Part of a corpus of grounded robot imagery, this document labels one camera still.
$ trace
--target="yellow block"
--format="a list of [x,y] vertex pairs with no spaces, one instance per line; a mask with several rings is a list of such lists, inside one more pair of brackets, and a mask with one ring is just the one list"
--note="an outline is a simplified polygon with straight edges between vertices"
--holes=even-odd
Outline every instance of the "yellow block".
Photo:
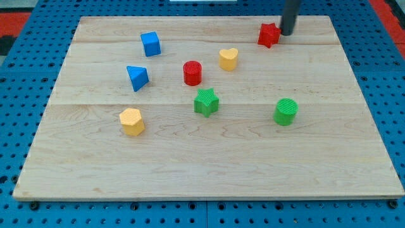
[[227,71],[232,71],[238,63],[238,49],[222,49],[220,51],[220,67]]
[[129,136],[138,136],[145,130],[144,121],[138,109],[127,108],[120,113],[120,121],[124,132]]

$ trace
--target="red cylinder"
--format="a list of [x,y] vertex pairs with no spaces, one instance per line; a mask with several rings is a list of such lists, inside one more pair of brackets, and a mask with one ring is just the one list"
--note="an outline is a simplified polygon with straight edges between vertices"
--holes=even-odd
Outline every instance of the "red cylinder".
[[197,61],[188,61],[183,65],[184,83],[189,86],[196,86],[201,83],[201,64]]

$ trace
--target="red surface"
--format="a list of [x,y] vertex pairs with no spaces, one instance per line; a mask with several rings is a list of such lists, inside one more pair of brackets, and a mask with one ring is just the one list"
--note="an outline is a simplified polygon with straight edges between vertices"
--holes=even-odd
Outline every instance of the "red surface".
[[391,7],[384,0],[370,0],[370,4],[380,17],[402,57],[405,58],[405,31],[399,25],[398,18],[392,14]]
[[275,23],[261,24],[258,44],[271,48],[271,45],[278,44],[281,29],[277,28]]
[[183,65],[184,83],[196,86],[201,83],[201,64],[197,61],[188,61]]
[[31,13],[0,13],[0,37],[18,37]]

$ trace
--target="toy block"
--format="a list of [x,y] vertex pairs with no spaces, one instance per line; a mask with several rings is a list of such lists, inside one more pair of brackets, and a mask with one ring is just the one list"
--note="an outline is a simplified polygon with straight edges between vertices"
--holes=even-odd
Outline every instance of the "toy block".
[[137,66],[127,66],[127,71],[129,74],[129,78],[131,79],[132,87],[134,88],[135,92],[137,92],[140,88],[142,88],[145,84],[149,82],[146,68]]
[[197,61],[188,61],[183,65],[184,83],[189,86],[196,86],[201,83],[201,72],[203,68]]
[[232,71],[238,63],[238,49],[222,49],[220,50],[219,65],[226,71]]
[[271,48],[273,44],[278,44],[281,29],[276,27],[275,23],[261,24],[258,44]]
[[292,124],[297,112],[298,104],[290,98],[283,98],[276,105],[273,119],[281,126],[288,126]]
[[160,54],[159,37],[156,32],[148,32],[140,35],[144,45],[146,57]]
[[194,99],[194,112],[202,113],[208,118],[211,113],[218,111],[219,102],[213,88],[198,89],[198,95]]
[[129,136],[138,136],[145,130],[144,121],[140,111],[135,108],[127,108],[120,113],[120,122],[124,132]]

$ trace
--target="blue pegboard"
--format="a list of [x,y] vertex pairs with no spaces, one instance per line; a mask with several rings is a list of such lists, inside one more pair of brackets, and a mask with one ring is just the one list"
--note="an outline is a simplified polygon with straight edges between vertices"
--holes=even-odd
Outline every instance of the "blue pegboard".
[[[283,5],[282,0],[204,5],[168,0],[40,0],[0,68],[0,226],[405,227],[404,199],[37,205],[11,197],[81,16],[281,15]],[[380,20],[361,0],[304,0],[300,14],[332,19],[404,183],[405,62]]]

